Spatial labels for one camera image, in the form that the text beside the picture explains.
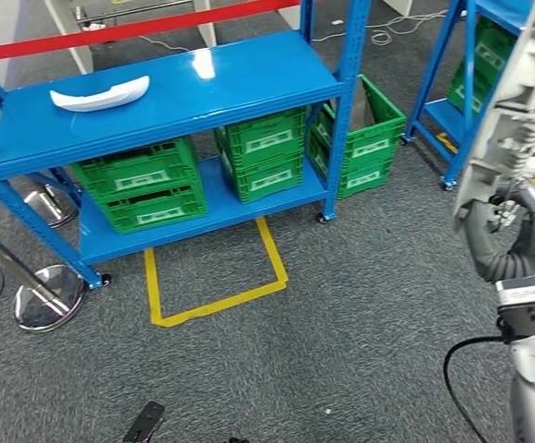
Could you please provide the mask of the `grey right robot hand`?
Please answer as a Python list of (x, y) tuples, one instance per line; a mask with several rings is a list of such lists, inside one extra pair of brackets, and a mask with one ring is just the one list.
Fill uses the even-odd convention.
[[(500, 251), (492, 240), (487, 222), (492, 206), (512, 201), (526, 209), (516, 240)], [(535, 186), (527, 180), (500, 183), (487, 201), (473, 198), (463, 205), (459, 217), (477, 273), (485, 281), (497, 283), (535, 275)]]

